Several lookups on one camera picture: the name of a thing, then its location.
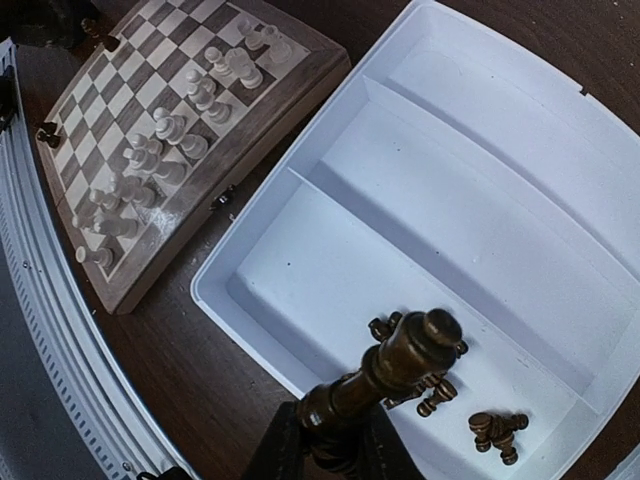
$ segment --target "metal frame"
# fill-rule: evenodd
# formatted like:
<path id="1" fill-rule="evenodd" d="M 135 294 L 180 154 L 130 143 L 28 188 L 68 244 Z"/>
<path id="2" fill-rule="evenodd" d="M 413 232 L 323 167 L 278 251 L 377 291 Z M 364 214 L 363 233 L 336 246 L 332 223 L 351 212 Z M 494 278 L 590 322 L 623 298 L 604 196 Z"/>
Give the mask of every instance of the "metal frame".
<path id="1" fill-rule="evenodd" d="M 15 46 L 0 44 L 0 52 L 3 68 L 16 65 Z M 173 465 L 197 478 L 129 384 L 93 321 L 51 221 L 18 102 L 17 117 L 0 137 L 0 238 L 45 370 L 107 478 L 131 480 L 141 471 L 160 474 Z"/>

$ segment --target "white tray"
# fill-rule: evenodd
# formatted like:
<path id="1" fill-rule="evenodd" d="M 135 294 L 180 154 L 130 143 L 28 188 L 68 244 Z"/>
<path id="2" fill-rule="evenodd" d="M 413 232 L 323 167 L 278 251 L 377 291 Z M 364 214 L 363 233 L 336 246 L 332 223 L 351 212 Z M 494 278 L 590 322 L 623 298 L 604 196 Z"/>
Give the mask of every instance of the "white tray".
<path id="1" fill-rule="evenodd" d="M 414 1 L 249 202 L 192 285 L 296 396 L 358 368 L 367 323 L 443 307 L 460 395 L 391 412 L 430 480 L 558 478 L 638 377 L 640 141 L 530 52 Z M 519 462 L 467 418 L 526 412 Z"/>

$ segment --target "chessboard border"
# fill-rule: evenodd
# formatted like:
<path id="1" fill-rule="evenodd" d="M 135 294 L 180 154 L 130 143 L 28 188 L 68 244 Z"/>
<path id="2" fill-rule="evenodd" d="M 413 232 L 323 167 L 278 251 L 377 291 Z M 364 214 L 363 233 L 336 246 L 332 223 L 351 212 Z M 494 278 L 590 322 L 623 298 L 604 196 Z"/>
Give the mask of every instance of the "chessboard border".
<path id="1" fill-rule="evenodd" d="M 147 0 L 139 2 L 113 29 L 113 34 L 118 35 L 147 3 Z M 346 51 L 340 45 L 299 20 L 262 0 L 231 0 L 229 3 L 265 23 L 277 24 L 286 36 L 307 48 L 310 53 L 216 144 L 208 154 L 214 158 L 207 158 L 201 162 L 181 189 L 164 205 L 163 214 L 178 216 L 178 226 L 171 229 L 169 234 L 164 232 L 163 235 L 156 223 L 152 222 L 128 252 L 126 268 L 118 268 L 109 280 L 105 279 L 97 265 L 83 265 L 93 288 L 111 313 L 128 313 L 135 307 L 179 248 L 208 218 L 211 202 L 229 184 L 237 183 L 244 178 L 288 130 L 340 83 L 350 69 Z M 55 117 L 82 76 L 103 53 L 104 47 L 99 46 L 56 102 L 48 120 Z M 298 103 L 305 108 L 296 108 Z M 263 127 L 257 130 L 251 128 L 255 125 Z M 245 135 L 245 132 L 249 132 L 250 137 Z M 47 159 L 43 162 L 45 169 L 48 166 L 54 170 L 53 173 L 47 172 L 47 180 L 50 187 L 52 183 L 58 183 L 56 188 L 61 194 L 56 199 L 56 209 L 67 234 L 73 245 L 82 245 L 84 238 L 81 232 L 71 225 L 73 212 L 66 201 L 52 155 L 46 146 L 39 144 L 38 148 L 42 158 Z"/>

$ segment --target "chessboard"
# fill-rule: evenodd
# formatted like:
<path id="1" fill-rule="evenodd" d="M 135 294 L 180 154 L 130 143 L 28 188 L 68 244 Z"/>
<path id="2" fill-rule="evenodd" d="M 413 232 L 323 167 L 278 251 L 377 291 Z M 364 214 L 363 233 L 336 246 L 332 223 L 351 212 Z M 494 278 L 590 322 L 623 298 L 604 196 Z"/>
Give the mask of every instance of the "chessboard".
<path id="1" fill-rule="evenodd" d="M 273 43 L 255 45 L 272 26 L 286 44 L 280 44 L 285 61 L 273 55 Z M 111 35 L 118 48 L 109 52 L 99 45 L 46 118 L 59 145 L 36 143 L 82 266 L 107 311 L 121 314 L 133 310 L 210 216 L 215 200 L 337 87 L 350 64 L 342 47 L 258 0 L 145 0 Z M 237 69 L 221 75 L 205 55 L 211 47 L 223 56 L 246 51 L 262 77 L 259 86 L 247 88 Z M 230 111 L 226 121 L 214 121 L 196 105 L 189 91 L 193 71 L 213 79 L 215 101 Z M 140 148 L 136 136 L 158 140 L 159 109 L 182 119 L 185 138 L 206 141 L 206 154 L 195 159 L 184 142 L 161 142 L 156 163 L 179 164 L 177 181 L 125 158 L 127 150 Z M 152 191 L 153 202 L 131 196 L 96 201 L 94 191 L 115 195 L 118 177 L 135 180 L 138 191 Z M 127 234 L 119 225 L 98 228 L 105 223 L 94 222 L 104 218 L 135 227 Z"/>

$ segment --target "dark wooden surface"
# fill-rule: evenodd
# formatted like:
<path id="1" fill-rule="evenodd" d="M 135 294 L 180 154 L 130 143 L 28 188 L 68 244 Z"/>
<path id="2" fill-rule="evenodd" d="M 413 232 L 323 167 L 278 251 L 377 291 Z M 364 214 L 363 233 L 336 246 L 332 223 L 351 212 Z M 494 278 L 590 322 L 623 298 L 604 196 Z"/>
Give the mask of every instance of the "dark wooden surface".
<path id="1" fill-rule="evenodd" d="M 344 45 L 357 62 L 405 0 L 271 0 Z M 633 0 L 446 0 L 524 45 L 585 86 L 640 133 L 640 4 Z M 133 0 L 97 0 L 114 24 Z M 42 120 L 88 57 L 21 48 L 28 120 Z M 278 405 L 291 396 L 197 309 L 189 283 L 294 132 L 241 185 L 228 210 L 179 253 L 132 315 L 110 317 L 75 265 L 87 301 L 122 368 L 159 424 L 205 479 L 238 478 Z M 566 476 L 600 480 L 640 441 L 640 386 Z M 317 471 L 309 478 L 328 478 Z"/>

